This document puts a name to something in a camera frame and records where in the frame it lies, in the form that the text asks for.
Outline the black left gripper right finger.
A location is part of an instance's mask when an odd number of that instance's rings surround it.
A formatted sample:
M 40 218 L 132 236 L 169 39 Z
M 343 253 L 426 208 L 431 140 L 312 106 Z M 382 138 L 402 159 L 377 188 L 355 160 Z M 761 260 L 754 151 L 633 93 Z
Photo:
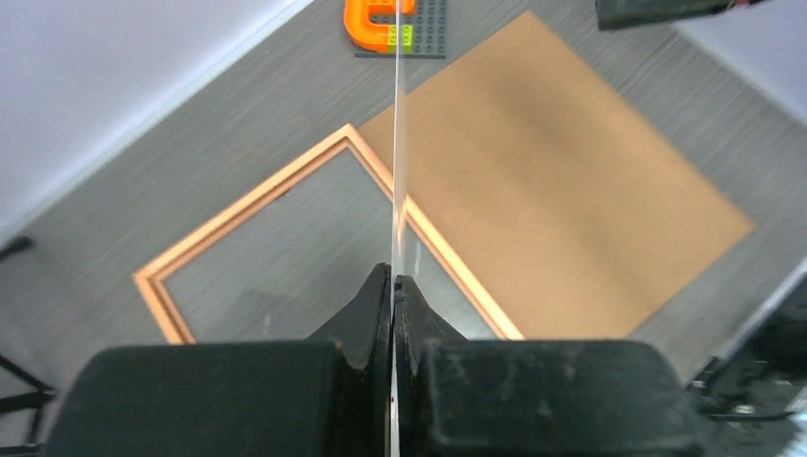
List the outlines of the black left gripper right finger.
M 703 456 L 671 365 L 631 340 L 469 340 L 396 280 L 402 456 Z

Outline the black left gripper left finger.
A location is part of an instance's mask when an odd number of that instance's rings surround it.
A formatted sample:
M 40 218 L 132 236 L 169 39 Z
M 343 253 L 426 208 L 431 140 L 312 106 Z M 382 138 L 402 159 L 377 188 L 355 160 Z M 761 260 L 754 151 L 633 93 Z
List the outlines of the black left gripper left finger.
M 385 456 L 392 281 L 375 266 L 303 340 L 138 346 L 96 354 L 48 456 Z

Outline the mountain landscape photo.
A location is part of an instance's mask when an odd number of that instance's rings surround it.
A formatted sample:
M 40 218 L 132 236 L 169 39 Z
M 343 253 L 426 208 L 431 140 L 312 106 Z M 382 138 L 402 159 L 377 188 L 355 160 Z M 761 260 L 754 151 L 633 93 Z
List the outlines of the mountain landscape photo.
M 403 22 L 399 15 L 396 23 Z M 392 161 L 392 247 L 391 247 L 391 386 L 390 386 L 390 425 L 389 456 L 400 456 L 399 381 L 397 369 L 396 334 L 396 282 L 405 270 L 405 225 L 406 225 L 406 132 L 405 132 L 405 68 L 404 54 L 395 54 L 395 82 L 393 105 L 393 161 Z

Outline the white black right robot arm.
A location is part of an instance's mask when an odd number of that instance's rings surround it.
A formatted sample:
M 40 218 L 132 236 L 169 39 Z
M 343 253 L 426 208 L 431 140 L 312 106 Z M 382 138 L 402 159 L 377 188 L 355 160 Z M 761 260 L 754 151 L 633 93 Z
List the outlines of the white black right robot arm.
M 624 30 L 723 14 L 762 0 L 596 0 L 599 30 Z

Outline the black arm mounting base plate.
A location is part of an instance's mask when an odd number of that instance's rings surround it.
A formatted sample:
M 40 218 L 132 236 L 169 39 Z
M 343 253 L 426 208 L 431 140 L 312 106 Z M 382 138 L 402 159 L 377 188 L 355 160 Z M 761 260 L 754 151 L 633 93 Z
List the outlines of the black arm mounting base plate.
M 806 412 L 806 299 L 786 298 L 729 355 L 686 385 L 694 410 L 717 423 L 769 423 Z

